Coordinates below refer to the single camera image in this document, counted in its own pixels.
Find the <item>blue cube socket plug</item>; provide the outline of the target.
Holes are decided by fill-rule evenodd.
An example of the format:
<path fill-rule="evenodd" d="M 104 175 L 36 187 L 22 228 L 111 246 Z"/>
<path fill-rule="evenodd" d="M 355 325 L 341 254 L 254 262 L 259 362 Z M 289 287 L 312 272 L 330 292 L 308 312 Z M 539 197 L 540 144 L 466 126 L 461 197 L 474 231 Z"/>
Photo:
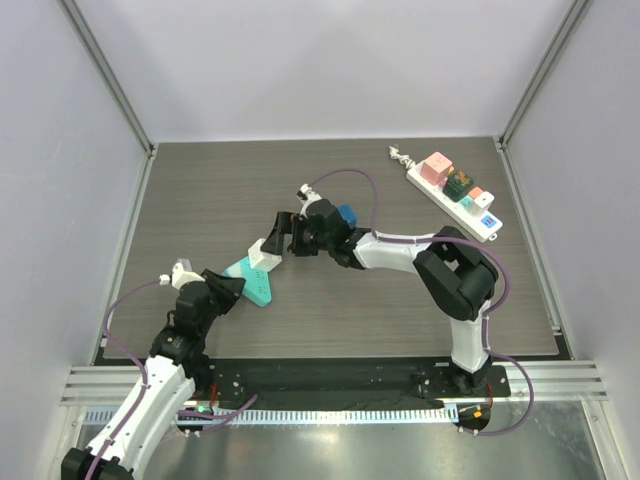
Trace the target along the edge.
<path fill-rule="evenodd" d="M 343 204 L 337 207 L 338 222 L 336 230 L 340 234 L 346 235 L 353 232 L 357 228 L 357 216 L 353 208 L 349 204 Z"/>

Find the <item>teal triangular socket base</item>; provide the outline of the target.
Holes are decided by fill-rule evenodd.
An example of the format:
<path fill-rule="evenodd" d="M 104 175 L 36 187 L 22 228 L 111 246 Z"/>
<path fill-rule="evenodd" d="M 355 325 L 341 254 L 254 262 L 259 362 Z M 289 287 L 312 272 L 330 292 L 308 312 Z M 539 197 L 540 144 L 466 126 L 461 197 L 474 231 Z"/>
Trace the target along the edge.
<path fill-rule="evenodd" d="M 252 268 L 248 256 L 227 267 L 223 275 L 244 279 L 242 295 L 256 306 L 264 308 L 271 303 L 272 291 L 268 273 Z"/>

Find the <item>large pink cube plug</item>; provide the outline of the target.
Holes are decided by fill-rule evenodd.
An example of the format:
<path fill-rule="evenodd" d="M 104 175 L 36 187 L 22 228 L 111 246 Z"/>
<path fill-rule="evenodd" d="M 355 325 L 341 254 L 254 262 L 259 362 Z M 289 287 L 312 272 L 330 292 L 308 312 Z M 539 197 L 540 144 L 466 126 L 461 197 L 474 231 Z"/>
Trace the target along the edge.
<path fill-rule="evenodd" d="M 420 176 L 433 186 L 441 186 L 448 178 L 452 161 L 440 152 L 434 152 L 421 164 Z"/>

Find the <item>dark green patterned cube plug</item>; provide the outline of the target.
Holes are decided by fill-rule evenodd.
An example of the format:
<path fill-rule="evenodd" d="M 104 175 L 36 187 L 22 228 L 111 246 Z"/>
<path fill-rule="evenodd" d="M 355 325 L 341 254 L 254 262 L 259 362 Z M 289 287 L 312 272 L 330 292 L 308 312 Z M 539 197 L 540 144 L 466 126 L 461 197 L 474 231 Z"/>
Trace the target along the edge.
<path fill-rule="evenodd" d="M 453 169 L 443 186 L 443 194 L 453 202 L 464 198 L 475 186 L 474 179 L 460 169 Z"/>

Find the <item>small pink cube plug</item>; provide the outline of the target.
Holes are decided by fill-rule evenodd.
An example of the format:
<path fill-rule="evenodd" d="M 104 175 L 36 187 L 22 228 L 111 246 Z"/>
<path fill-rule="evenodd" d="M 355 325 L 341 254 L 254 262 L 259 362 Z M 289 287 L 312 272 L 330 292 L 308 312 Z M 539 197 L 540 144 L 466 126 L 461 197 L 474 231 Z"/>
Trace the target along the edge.
<path fill-rule="evenodd" d="M 475 199 L 476 199 L 477 197 L 479 197 L 483 192 L 484 192 L 484 190 L 483 190 L 483 189 L 481 189 L 480 187 L 474 187 L 474 188 L 472 188 L 472 189 L 468 192 L 467 196 L 468 196 L 469 198 L 471 198 L 472 200 L 475 200 Z"/>

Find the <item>white charger plug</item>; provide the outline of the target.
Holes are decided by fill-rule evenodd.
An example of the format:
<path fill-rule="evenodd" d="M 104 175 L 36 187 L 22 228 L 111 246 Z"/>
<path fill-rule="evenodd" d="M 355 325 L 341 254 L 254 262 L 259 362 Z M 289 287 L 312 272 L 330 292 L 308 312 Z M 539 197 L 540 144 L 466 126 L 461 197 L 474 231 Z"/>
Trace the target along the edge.
<path fill-rule="evenodd" d="M 473 199 L 473 203 L 469 209 L 470 214 L 475 217 L 484 215 L 492 205 L 494 199 L 495 197 L 491 192 L 483 191 Z"/>

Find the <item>white power strip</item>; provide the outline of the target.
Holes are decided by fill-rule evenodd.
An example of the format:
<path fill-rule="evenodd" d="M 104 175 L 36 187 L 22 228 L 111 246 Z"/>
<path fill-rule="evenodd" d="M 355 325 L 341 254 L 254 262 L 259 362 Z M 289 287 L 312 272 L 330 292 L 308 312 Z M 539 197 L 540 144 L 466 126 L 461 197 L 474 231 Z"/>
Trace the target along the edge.
<path fill-rule="evenodd" d="M 478 215 L 471 212 L 473 202 L 461 200 L 452 201 L 440 186 L 432 185 L 421 174 L 422 162 L 415 164 L 406 172 L 407 180 L 419 191 L 433 201 L 441 210 L 460 224 L 476 240 L 480 242 L 494 241 L 503 227 L 503 222 L 486 210 Z"/>

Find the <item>white cube socket plug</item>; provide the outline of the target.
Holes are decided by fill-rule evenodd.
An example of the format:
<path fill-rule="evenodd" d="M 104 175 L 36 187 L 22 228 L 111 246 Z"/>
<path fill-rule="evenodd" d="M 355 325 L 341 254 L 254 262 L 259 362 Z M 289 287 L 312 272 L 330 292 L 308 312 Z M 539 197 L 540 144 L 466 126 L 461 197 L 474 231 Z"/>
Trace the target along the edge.
<path fill-rule="evenodd" d="M 265 238 L 259 238 L 249 249 L 249 265 L 254 270 L 270 272 L 282 262 L 281 255 L 275 255 L 262 251 Z"/>

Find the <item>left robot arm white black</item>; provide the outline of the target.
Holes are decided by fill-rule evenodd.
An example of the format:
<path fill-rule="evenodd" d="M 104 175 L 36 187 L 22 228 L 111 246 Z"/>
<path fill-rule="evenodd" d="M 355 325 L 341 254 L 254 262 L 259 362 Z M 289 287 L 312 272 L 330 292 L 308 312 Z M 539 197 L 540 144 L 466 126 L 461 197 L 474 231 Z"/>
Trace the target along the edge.
<path fill-rule="evenodd" d="M 62 479 L 141 479 L 162 437 L 183 404 L 205 397 L 213 385 L 210 359 L 204 353 L 213 321 L 241 298 L 246 280 L 205 269 L 200 274 L 176 263 L 162 274 L 121 295 L 103 318 L 104 335 L 121 351 L 126 348 L 109 330 L 120 303 L 138 291 L 169 285 L 177 290 L 175 307 L 155 337 L 149 356 L 128 357 L 140 371 L 129 394 L 107 425 L 83 448 L 64 456 Z"/>

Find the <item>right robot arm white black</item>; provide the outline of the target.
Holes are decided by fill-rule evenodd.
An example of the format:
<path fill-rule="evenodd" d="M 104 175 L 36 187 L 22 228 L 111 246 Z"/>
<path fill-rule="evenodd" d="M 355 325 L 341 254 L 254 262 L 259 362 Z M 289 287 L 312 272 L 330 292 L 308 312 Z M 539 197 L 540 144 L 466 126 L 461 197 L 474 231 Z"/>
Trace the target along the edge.
<path fill-rule="evenodd" d="M 265 239 L 251 247 L 251 267 L 269 271 L 284 253 L 328 254 L 339 266 L 387 269 L 417 275 L 436 306 L 449 318 L 451 383 L 460 394 L 476 394 L 487 382 L 491 357 L 483 336 L 499 274 L 477 244 L 454 227 L 425 237 L 383 235 L 357 225 L 348 208 L 303 195 L 299 212 L 280 211 Z"/>

